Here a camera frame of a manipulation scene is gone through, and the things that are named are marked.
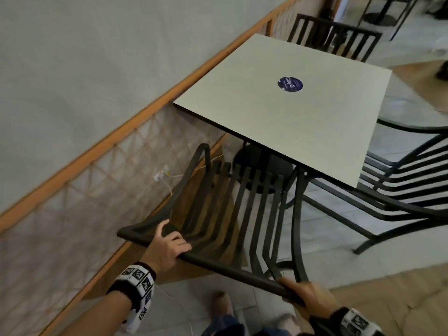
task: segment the round sticker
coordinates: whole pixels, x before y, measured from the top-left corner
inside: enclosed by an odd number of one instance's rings
[[[294,77],[284,77],[277,83],[278,86],[287,92],[298,92],[303,88],[303,83]]]

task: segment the person's right hand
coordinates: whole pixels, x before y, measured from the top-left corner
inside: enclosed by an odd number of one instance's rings
[[[164,220],[157,226],[154,239],[140,259],[141,262],[148,264],[156,274],[173,267],[178,255],[191,250],[191,245],[182,238],[178,231],[162,237],[162,229],[168,223],[169,220]]]
[[[296,283],[286,277],[279,278],[278,282],[293,289],[299,295],[305,303],[306,311],[310,316],[328,319],[335,311],[338,311],[342,307],[328,289],[323,288],[317,283]]]

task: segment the black chair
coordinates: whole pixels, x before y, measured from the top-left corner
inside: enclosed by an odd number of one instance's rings
[[[281,276],[281,269],[292,269],[297,281],[308,280],[300,249],[300,212],[301,198],[310,177],[301,168],[294,169],[286,187],[283,186],[281,175],[277,176],[264,172],[264,179],[261,179],[262,172],[260,170],[255,171],[253,180],[251,180],[249,179],[249,175],[252,173],[250,168],[245,168],[241,175],[240,165],[234,165],[232,170],[230,163],[222,164],[219,160],[210,163],[210,147],[207,144],[201,144],[169,201],[158,212],[150,215],[141,223],[121,228],[117,235],[133,243],[148,246],[152,241],[153,235],[151,233],[154,233],[156,225],[171,217],[172,210],[203,153],[205,154],[205,173],[193,199],[193,204],[185,220],[179,226],[174,226],[171,223],[165,226],[164,235],[172,231],[180,231],[182,236],[193,245],[190,252],[179,256],[180,259],[300,304],[301,300],[294,292],[271,280],[270,277],[276,279]],[[286,203],[287,192],[296,179],[296,195],[292,201]],[[240,187],[235,198],[234,208],[230,214],[228,205],[229,202],[233,203],[232,190],[237,181],[240,183]],[[244,217],[241,224],[238,224],[238,212],[242,206],[243,194],[248,182],[251,182],[252,186]],[[262,187],[262,194],[259,198],[260,204],[255,217],[253,232],[247,233],[256,191],[259,187]],[[266,217],[267,222],[264,223],[266,233],[260,250],[262,255],[260,257],[257,254],[257,248],[269,192],[273,192],[272,204],[269,215]],[[277,262],[284,211],[290,207],[293,207],[293,230],[291,233],[293,256],[291,261]],[[227,217],[230,214],[228,223],[223,221],[226,213]],[[243,250],[245,239],[250,241],[248,262],[251,272],[241,269],[245,259]],[[262,269],[264,264],[267,268],[266,271]]]
[[[296,40],[296,44],[298,45],[343,57],[349,57],[353,60],[357,60],[358,56],[366,47],[366,51],[363,52],[361,58],[362,62],[365,62],[368,59],[382,35],[378,32],[349,26],[339,22],[297,14],[293,29],[288,37],[288,42],[292,42],[298,28],[300,28]]]
[[[406,132],[437,135],[397,162],[368,152],[356,189],[336,180],[311,182],[380,220],[416,221],[375,235],[315,200],[303,198],[368,238],[354,250],[355,254],[391,238],[448,224],[448,210],[437,208],[448,204],[448,163],[444,163],[448,162],[448,127],[416,127],[385,119],[378,119],[378,123]]]
[[[403,11],[401,12],[400,16],[398,17],[398,19],[396,20],[396,23],[400,22],[401,17],[406,13],[406,11],[412,7],[412,0],[393,0],[393,2],[399,2],[402,4],[405,4],[405,8],[403,9]],[[369,2],[367,3],[366,9],[364,9],[364,12],[361,15],[361,18],[358,21],[358,24],[356,26],[359,26],[362,22],[362,19],[364,18],[364,15],[367,13],[367,9],[369,8],[370,4],[372,3],[372,0],[369,0]]]

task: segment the foot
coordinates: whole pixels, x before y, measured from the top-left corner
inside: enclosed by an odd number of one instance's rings
[[[219,291],[213,300],[213,317],[226,315],[233,316],[232,301],[227,293]]]
[[[286,314],[280,317],[277,328],[286,330],[291,336],[296,336],[301,333],[301,329],[297,325],[296,317],[291,314]]]

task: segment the white tabletop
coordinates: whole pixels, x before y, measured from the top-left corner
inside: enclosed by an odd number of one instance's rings
[[[174,103],[355,187],[390,75],[256,34]]]

